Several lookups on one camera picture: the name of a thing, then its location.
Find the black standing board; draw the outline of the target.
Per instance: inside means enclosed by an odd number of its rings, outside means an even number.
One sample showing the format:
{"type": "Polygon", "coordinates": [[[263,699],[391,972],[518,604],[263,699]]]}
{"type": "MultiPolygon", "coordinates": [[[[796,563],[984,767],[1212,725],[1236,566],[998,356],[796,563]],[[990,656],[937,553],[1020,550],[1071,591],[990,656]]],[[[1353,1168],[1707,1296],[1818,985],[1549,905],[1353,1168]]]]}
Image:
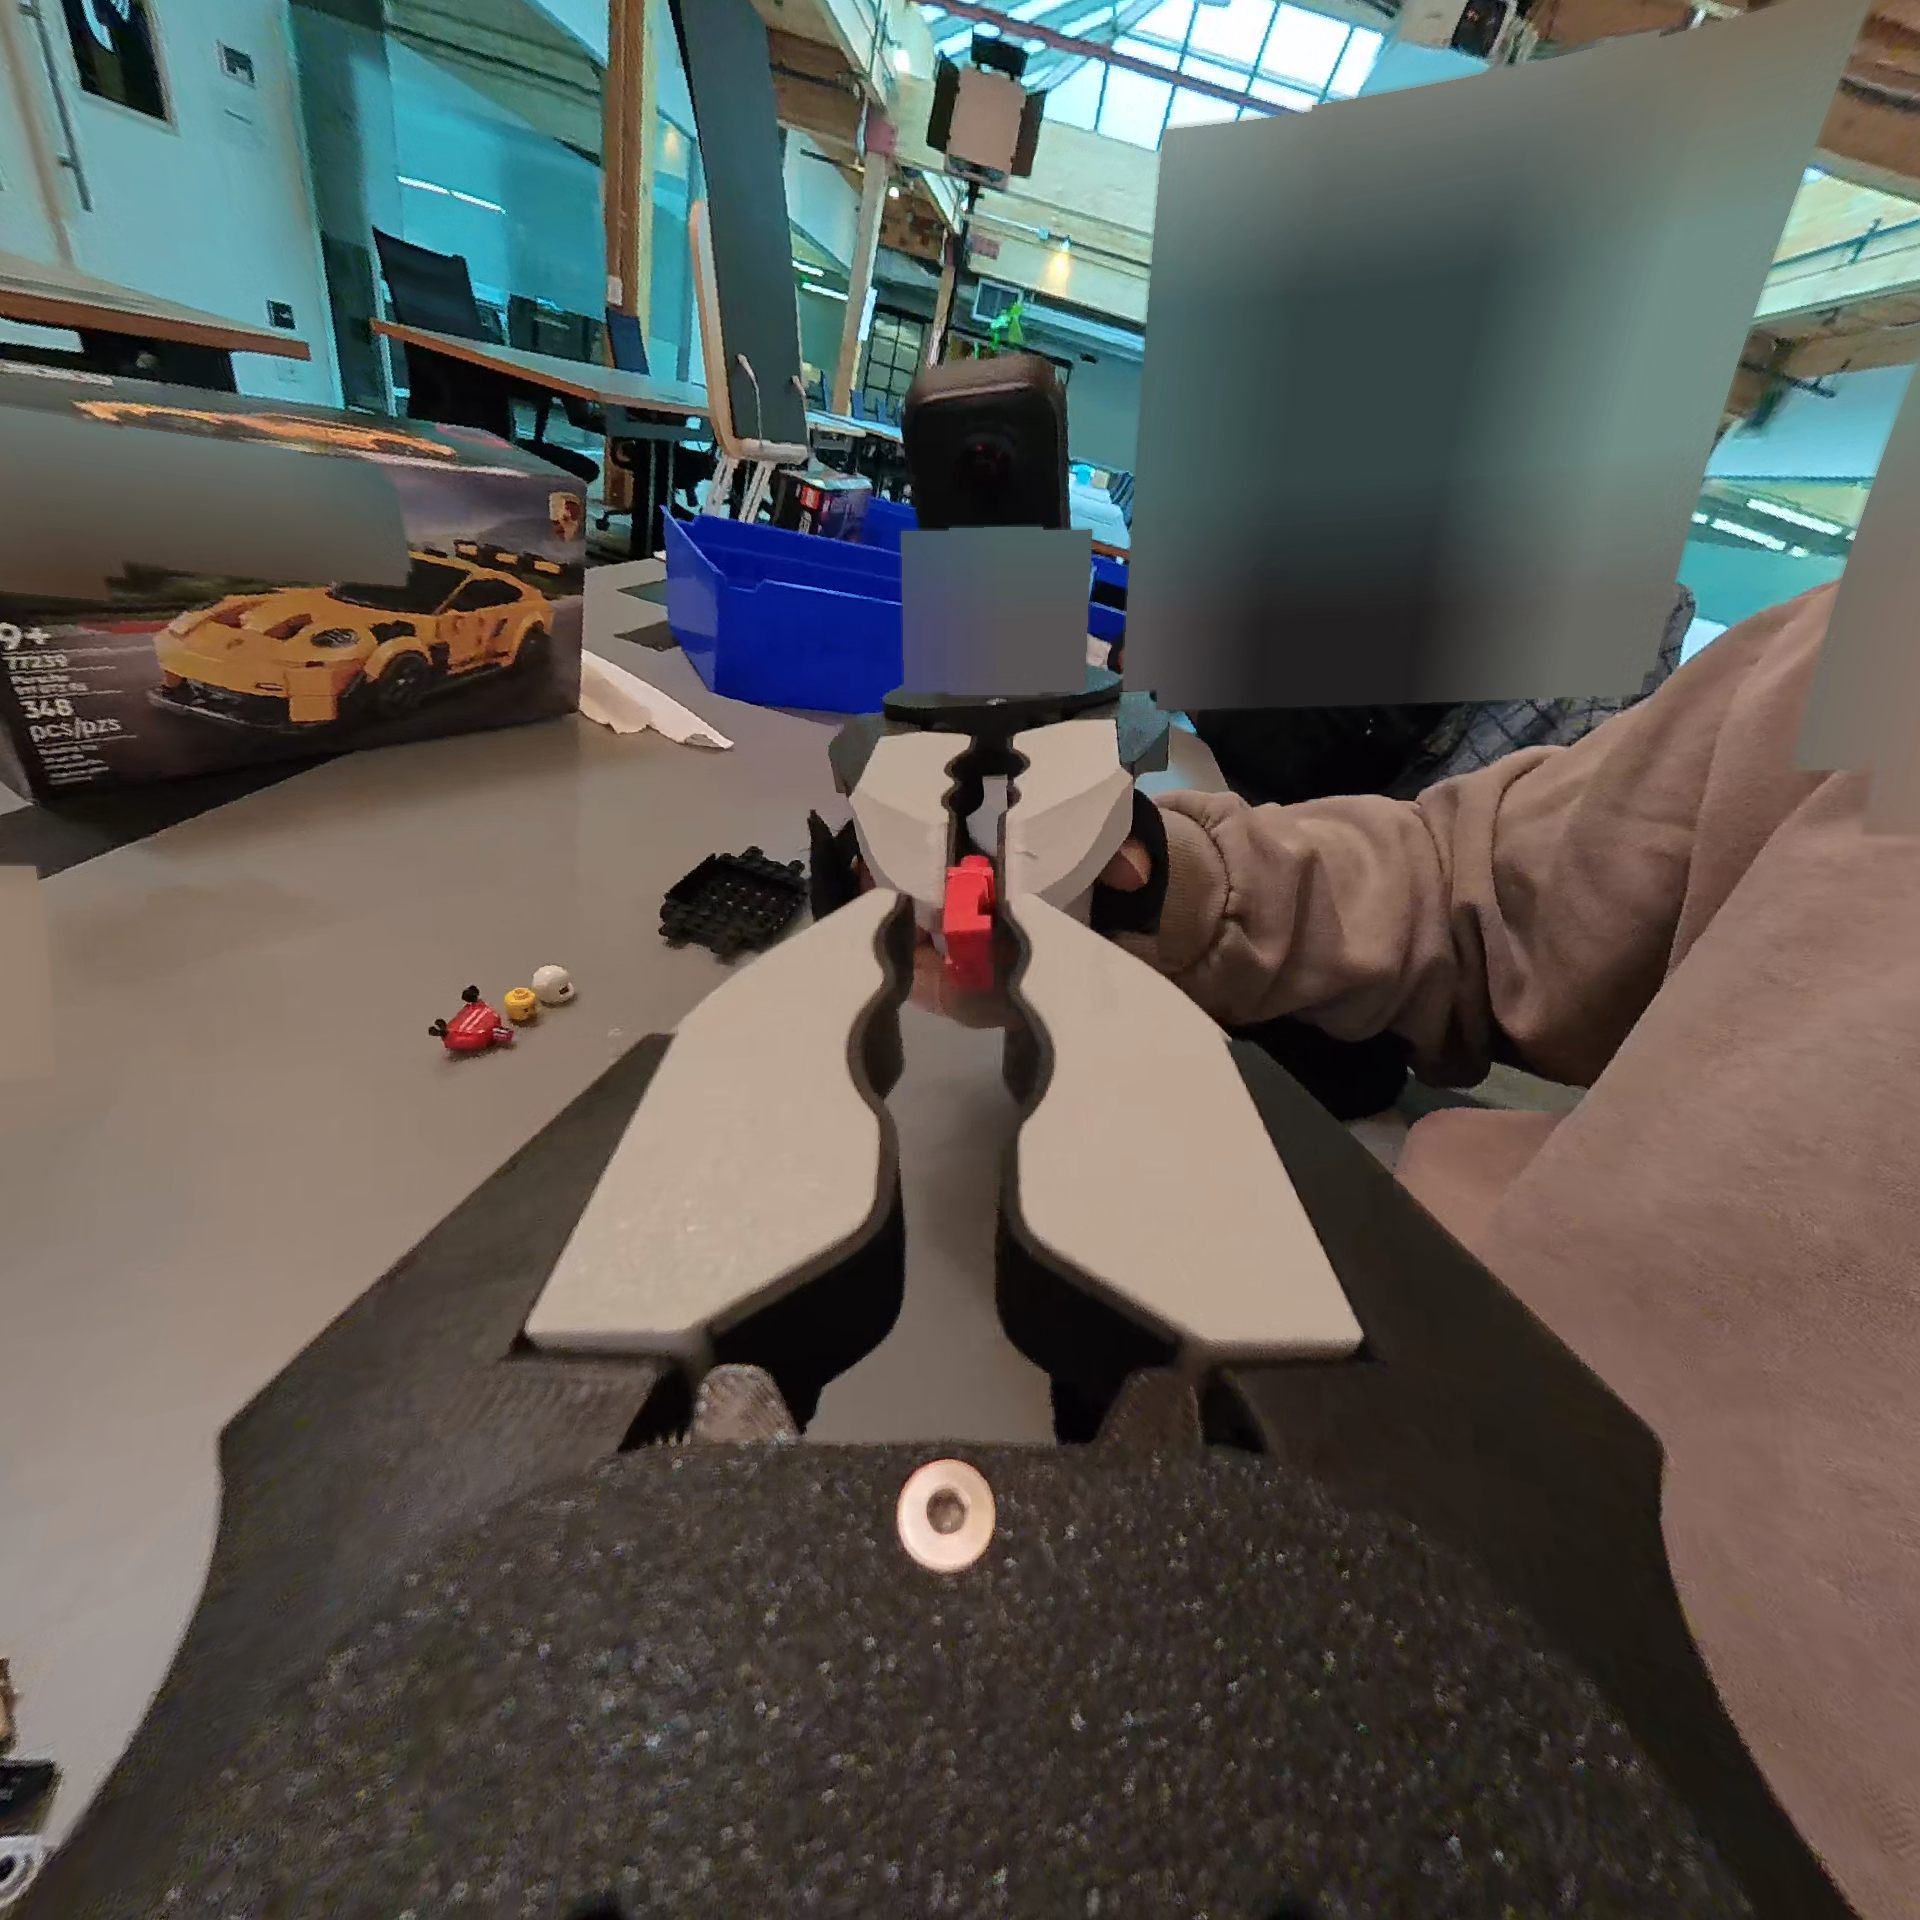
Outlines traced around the black standing board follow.
{"type": "Polygon", "coordinates": [[[728,397],[741,439],[802,449],[799,305],[766,26],[749,2],[674,2],[670,12],[718,300],[721,372],[707,390],[728,397]]]}

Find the hanging light panel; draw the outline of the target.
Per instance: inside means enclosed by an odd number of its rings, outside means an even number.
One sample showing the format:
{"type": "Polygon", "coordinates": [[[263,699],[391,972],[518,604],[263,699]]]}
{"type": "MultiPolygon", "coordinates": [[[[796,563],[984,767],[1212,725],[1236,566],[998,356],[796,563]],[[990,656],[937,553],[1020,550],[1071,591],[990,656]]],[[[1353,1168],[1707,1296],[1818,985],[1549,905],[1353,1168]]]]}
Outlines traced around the hanging light panel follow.
{"type": "Polygon", "coordinates": [[[982,35],[966,58],[935,58],[923,143],[947,178],[999,191],[1031,176],[1043,93],[1024,86],[1025,63],[1024,47],[982,35]]]}

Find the grey desk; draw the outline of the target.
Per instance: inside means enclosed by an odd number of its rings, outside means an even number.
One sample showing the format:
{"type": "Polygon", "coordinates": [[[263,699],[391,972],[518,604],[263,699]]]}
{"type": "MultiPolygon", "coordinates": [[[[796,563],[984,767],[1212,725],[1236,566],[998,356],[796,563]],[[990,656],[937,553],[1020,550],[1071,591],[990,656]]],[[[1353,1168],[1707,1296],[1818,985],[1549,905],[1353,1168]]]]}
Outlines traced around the grey desk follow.
{"type": "Polygon", "coordinates": [[[596,647],[732,740],[582,719],[319,762],[42,881],[53,1066],[4,1085],[4,1661],[57,1846],[200,1597],[218,1434],[621,1053],[719,978],[658,936],[707,853],[841,820],[838,722],[596,647]],[[511,1047],[428,1035],[539,966],[511,1047]]]}

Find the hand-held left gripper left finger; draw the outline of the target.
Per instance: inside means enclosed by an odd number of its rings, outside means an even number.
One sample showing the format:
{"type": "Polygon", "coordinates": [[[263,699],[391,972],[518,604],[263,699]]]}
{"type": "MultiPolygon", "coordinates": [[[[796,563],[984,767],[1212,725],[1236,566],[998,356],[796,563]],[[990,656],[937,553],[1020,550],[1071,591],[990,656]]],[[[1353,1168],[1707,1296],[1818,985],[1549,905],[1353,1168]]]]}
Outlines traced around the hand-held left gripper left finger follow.
{"type": "Polygon", "coordinates": [[[904,1296],[899,1004],[914,908],[867,891],[679,1021],[524,1337],[702,1380],[751,1366],[809,1426],[904,1296]]]}

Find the pile of small toy bricks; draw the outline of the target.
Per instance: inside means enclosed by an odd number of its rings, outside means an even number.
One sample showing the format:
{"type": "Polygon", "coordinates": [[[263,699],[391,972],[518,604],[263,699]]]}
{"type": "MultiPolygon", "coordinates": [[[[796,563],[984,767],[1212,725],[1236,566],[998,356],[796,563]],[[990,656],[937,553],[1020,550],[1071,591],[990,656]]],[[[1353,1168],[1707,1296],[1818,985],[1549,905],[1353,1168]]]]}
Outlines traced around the pile of small toy bricks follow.
{"type": "Polygon", "coordinates": [[[2,1661],[2,1909],[15,1907],[45,1860],[43,1825],[57,1795],[59,1768],[17,1750],[17,1692],[2,1661]]]}

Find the red toy figure legs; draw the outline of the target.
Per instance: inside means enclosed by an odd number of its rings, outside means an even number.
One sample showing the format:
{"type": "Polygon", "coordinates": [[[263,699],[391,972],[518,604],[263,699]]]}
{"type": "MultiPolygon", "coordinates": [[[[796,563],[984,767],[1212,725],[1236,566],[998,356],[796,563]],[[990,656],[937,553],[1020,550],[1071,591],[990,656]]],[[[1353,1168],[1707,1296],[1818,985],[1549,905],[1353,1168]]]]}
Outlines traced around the red toy figure legs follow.
{"type": "Polygon", "coordinates": [[[985,997],[995,986],[995,868],[990,856],[970,853],[946,871],[939,908],[942,964],[959,997],[985,997]]]}

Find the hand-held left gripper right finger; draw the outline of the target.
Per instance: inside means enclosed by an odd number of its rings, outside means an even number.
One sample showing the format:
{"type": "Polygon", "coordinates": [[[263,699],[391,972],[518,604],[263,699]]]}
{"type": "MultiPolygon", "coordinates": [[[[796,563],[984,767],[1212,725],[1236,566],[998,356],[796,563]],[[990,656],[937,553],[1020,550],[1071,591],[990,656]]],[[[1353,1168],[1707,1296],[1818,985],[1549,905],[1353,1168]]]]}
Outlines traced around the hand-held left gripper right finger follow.
{"type": "Polygon", "coordinates": [[[1226,1035],[1041,899],[1008,918],[1020,1124],[994,1301],[1047,1380],[1056,1432],[1095,1432],[1136,1374],[1353,1360],[1356,1308],[1226,1035]]]}

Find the grey top table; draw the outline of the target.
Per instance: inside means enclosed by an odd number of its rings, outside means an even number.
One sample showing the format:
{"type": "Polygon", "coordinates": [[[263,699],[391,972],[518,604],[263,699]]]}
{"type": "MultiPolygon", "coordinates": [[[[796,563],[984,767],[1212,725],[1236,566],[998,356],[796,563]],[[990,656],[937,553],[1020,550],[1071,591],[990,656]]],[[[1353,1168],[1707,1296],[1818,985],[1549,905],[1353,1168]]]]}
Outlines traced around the grey top table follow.
{"type": "Polygon", "coordinates": [[[518,390],[570,399],[596,409],[603,414],[606,433],[616,441],[682,443],[689,437],[700,439],[710,429],[704,389],[498,343],[468,340],[386,319],[372,319],[370,331],[405,348],[409,359],[436,359],[506,380],[518,390]]]}
{"type": "Polygon", "coordinates": [[[301,364],[312,359],[292,331],[229,320],[12,253],[2,255],[2,319],[301,364]]]}

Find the black studded toy plate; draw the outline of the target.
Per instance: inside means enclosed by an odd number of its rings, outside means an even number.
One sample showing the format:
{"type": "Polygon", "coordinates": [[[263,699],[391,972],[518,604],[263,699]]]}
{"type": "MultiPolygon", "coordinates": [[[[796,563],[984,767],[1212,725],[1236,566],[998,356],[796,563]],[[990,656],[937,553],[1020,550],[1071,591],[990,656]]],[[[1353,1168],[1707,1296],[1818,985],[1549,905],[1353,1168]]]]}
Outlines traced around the black studded toy plate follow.
{"type": "Polygon", "coordinates": [[[777,861],[758,846],[714,853],[665,889],[658,935],[670,948],[705,948],[732,962],[770,948],[808,897],[802,861],[777,861]]]}

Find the black toy car box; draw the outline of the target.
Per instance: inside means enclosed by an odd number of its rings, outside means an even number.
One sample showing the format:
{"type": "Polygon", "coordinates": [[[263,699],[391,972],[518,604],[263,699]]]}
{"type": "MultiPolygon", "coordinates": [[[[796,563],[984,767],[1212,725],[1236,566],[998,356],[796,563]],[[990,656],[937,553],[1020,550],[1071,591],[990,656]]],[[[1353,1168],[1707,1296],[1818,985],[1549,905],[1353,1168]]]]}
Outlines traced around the black toy car box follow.
{"type": "Polygon", "coordinates": [[[578,704],[583,485],[472,429],[4,364],[4,779],[37,804],[578,704]]]}

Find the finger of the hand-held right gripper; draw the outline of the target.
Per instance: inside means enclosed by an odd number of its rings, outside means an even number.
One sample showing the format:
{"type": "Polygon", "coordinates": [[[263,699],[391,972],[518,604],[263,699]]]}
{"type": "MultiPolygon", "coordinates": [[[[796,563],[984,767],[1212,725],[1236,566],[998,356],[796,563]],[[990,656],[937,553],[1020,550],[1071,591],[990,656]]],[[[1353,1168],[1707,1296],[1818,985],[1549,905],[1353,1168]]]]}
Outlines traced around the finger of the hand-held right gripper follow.
{"type": "Polygon", "coordinates": [[[1120,756],[1117,722],[1061,720],[1021,730],[1009,755],[1018,767],[999,824],[999,895],[1086,914],[1134,826],[1136,779],[1120,756]]]}
{"type": "Polygon", "coordinates": [[[954,849],[959,733],[844,728],[853,878],[904,900],[942,900],[954,849]]]}

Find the person's right hand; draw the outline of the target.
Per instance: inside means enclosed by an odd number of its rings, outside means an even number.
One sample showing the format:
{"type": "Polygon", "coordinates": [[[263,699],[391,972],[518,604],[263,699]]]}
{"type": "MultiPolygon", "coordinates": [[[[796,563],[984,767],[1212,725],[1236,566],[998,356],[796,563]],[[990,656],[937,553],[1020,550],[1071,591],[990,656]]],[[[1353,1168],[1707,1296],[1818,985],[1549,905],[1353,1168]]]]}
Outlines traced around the person's right hand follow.
{"type": "MultiPolygon", "coordinates": [[[[1109,858],[1094,887],[1092,905],[1117,914],[1124,935],[1151,936],[1163,911],[1165,861],[1153,854],[1143,841],[1129,837],[1109,858]]],[[[1003,1030],[1018,1024],[1003,985],[968,988],[947,974],[947,960],[935,943],[935,930],[914,927],[914,974],[908,999],[926,1014],[947,1021],[966,1030],[1003,1030]]]]}

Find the small dark toy box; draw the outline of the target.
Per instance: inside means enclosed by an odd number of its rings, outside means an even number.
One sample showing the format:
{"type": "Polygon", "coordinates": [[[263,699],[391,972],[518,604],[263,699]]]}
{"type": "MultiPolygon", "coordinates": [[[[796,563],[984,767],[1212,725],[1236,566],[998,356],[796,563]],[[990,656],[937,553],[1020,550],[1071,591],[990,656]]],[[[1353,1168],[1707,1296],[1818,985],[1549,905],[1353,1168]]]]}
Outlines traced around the small dark toy box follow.
{"type": "Polygon", "coordinates": [[[857,472],[784,466],[774,474],[770,525],[782,532],[860,542],[873,492],[857,472]]]}

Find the black office chair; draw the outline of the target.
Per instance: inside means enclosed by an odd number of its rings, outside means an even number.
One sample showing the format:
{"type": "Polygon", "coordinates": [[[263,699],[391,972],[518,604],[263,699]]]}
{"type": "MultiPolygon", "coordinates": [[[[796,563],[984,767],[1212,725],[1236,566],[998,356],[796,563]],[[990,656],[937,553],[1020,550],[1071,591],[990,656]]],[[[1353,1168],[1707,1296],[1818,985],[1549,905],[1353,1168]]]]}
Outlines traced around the black office chair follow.
{"type": "MultiPolygon", "coordinates": [[[[459,255],[434,253],[380,229],[372,240],[394,322],[470,343],[491,340],[459,255]]],[[[485,426],[498,412],[479,368],[426,348],[401,352],[411,419],[485,426]]]]}

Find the person's right forearm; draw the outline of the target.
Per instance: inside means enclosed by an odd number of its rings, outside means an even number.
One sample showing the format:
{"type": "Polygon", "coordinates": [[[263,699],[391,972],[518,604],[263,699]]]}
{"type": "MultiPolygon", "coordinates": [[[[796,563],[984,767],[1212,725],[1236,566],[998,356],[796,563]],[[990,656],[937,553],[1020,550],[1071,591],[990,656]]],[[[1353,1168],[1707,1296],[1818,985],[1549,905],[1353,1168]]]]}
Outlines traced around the person's right forearm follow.
{"type": "Polygon", "coordinates": [[[1158,804],[1163,900],[1120,943],[1215,1021],[1392,1035],[1431,1087],[1589,1089],[1820,779],[1794,767],[1837,591],[1725,630],[1569,747],[1417,799],[1158,804]]]}

